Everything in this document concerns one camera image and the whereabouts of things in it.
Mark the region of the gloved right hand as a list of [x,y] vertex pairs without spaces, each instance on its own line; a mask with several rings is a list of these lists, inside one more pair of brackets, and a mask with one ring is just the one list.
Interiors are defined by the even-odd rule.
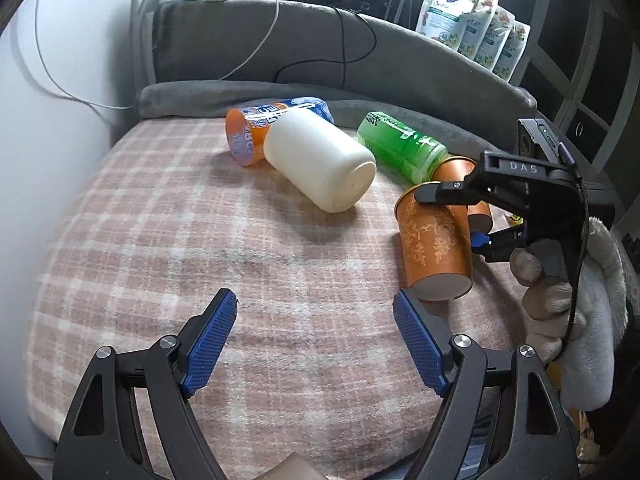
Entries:
[[559,358],[565,367],[578,367],[578,351],[584,348],[589,318],[585,307],[577,307],[570,342],[561,354],[562,339],[568,329],[572,286],[556,276],[544,276],[539,259],[524,248],[510,255],[510,269],[526,288],[522,298],[526,344],[532,346],[541,361],[551,363]]

